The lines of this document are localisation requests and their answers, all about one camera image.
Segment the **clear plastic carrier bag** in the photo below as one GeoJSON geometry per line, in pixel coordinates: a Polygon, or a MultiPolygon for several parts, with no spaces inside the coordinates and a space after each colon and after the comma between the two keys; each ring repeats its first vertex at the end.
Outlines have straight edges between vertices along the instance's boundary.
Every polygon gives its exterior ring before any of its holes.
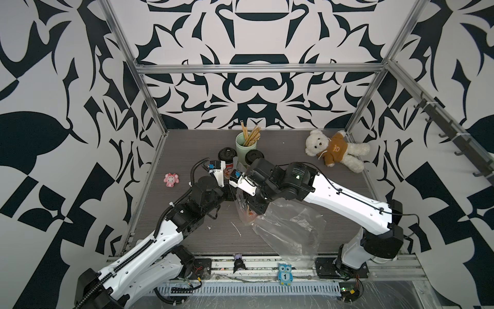
{"type": "Polygon", "coordinates": [[[259,216],[249,205],[248,205],[248,197],[249,194],[244,191],[237,189],[235,193],[236,197],[236,209],[239,215],[239,219],[246,225],[252,226],[254,221],[256,221],[259,216]]]}

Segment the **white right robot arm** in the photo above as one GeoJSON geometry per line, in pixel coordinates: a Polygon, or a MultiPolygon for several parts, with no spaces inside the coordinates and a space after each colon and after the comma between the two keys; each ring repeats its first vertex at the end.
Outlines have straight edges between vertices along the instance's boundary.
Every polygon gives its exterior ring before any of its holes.
{"type": "Polygon", "coordinates": [[[247,195],[247,204],[264,214],[269,203],[284,198],[318,205],[359,224],[360,230],[343,244],[334,267],[339,272],[356,272],[368,261],[387,263],[399,254],[404,232],[399,226],[402,203],[373,200],[336,184],[308,162],[274,165],[255,160],[245,172],[233,171],[230,185],[247,195]]]}

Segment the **pale milk tea cup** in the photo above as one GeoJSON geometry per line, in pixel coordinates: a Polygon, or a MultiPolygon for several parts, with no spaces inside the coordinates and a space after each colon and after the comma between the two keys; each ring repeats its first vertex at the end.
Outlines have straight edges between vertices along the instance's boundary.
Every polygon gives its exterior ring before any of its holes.
{"type": "Polygon", "coordinates": [[[257,159],[264,158],[264,154],[257,150],[257,149],[251,149],[249,152],[245,155],[245,162],[248,166],[252,165],[257,159]]]}

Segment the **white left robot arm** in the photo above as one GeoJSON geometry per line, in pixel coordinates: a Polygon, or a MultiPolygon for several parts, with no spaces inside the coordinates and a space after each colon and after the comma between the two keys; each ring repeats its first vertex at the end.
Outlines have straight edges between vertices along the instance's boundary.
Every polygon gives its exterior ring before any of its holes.
{"type": "Polygon", "coordinates": [[[160,284],[187,277],[194,258],[180,243],[231,197],[229,185],[212,176],[201,177],[170,204],[142,242],[103,269],[87,269],[80,275],[75,307],[130,308],[160,284]]]}

